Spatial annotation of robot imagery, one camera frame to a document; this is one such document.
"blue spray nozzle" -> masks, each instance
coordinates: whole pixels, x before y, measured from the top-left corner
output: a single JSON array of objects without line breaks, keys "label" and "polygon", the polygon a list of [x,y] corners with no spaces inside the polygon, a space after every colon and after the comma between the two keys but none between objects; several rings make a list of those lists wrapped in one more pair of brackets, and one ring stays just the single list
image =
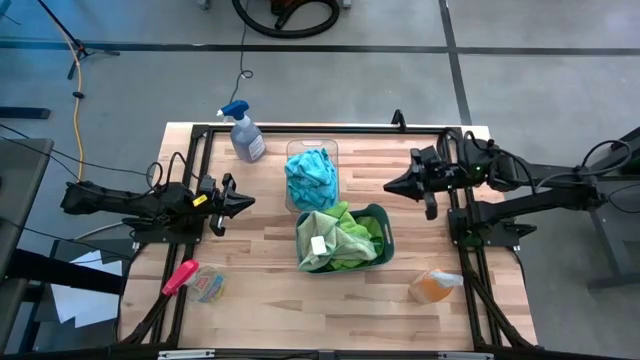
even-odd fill
[{"label": "blue spray nozzle", "polygon": [[244,100],[236,100],[220,109],[224,116],[233,116],[236,120],[244,119],[244,112],[249,110],[249,104]]}]

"vacuum hose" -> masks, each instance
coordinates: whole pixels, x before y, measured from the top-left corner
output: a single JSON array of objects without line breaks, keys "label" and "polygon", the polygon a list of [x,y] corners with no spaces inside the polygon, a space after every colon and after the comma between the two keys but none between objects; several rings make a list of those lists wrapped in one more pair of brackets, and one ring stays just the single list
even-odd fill
[{"label": "vacuum hose", "polygon": [[[323,4],[327,4],[331,8],[331,16],[329,16],[329,18],[322,24],[310,27],[308,29],[282,30],[282,27],[289,20],[289,17],[291,17],[291,15],[293,15],[293,13],[298,10],[300,6],[308,4],[310,2],[320,2]],[[247,24],[247,26],[262,35],[278,39],[301,39],[318,35],[329,30],[329,28],[331,28],[333,24],[338,21],[338,16],[340,16],[340,6],[338,5],[336,0],[294,0],[289,6],[284,9],[282,14],[280,14],[280,16],[278,17],[275,29],[271,29],[253,20],[240,4],[240,0],[231,0],[231,3],[233,3],[233,7],[236,9],[238,16],[240,16],[240,19],[242,19],[242,21]]]}]

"green basket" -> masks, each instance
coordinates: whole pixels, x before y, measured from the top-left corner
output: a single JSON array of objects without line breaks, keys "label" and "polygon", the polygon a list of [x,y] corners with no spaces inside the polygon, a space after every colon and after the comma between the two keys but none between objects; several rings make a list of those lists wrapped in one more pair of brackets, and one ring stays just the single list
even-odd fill
[{"label": "green basket", "polygon": [[[326,273],[340,273],[354,270],[367,269],[374,266],[386,264],[393,258],[393,253],[395,251],[395,246],[393,244],[393,236],[391,235],[391,225],[389,224],[389,217],[387,216],[387,212],[384,211],[382,206],[378,204],[370,204],[363,210],[350,211],[351,215],[354,219],[357,219],[362,216],[371,216],[378,221],[380,224],[380,228],[382,229],[382,234],[384,236],[384,248],[382,249],[382,254],[377,258],[363,264],[361,266],[355,267],[353,269],[348,270],[329,270],[325,267],[321,267],[316,270],[309,271],[310,274],[326,274]],[[298,226],[300,226],[305,220],[309,217],[309,213],[302,213],[300,217],[298,217],[298,221],[296,222],[296,252],[298,254],[298,264],[304,260],[302,254],[300,254],[300,248],[298,247]]]}]

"blue cloth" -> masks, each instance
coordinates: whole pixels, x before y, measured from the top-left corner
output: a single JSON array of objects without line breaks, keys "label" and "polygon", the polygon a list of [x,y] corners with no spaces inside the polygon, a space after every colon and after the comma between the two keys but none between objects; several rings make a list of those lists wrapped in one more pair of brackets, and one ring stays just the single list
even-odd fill
[{"label": "blue cloth", "polygon": [[292,156],[284,166],[293,204],[302,211],[325,210],[337,202],[336,168],[326,149]]}]

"green cloth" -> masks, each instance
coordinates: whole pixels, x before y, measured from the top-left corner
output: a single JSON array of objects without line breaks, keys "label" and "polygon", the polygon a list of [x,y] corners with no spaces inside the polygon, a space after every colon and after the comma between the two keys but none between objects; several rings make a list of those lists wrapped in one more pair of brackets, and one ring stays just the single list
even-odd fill
[{"label": "green cloth", "polygon": [[[346,201],[326,210],[314,211],[298,226],[298,249],[304,259],[298,270],[311,271],[327,266],[332,270],[353,269],[382,253],[384,237],[377,220],[366,216],[355,220]],[[323,236],[327,252],[315,255],[311,238]]]}]

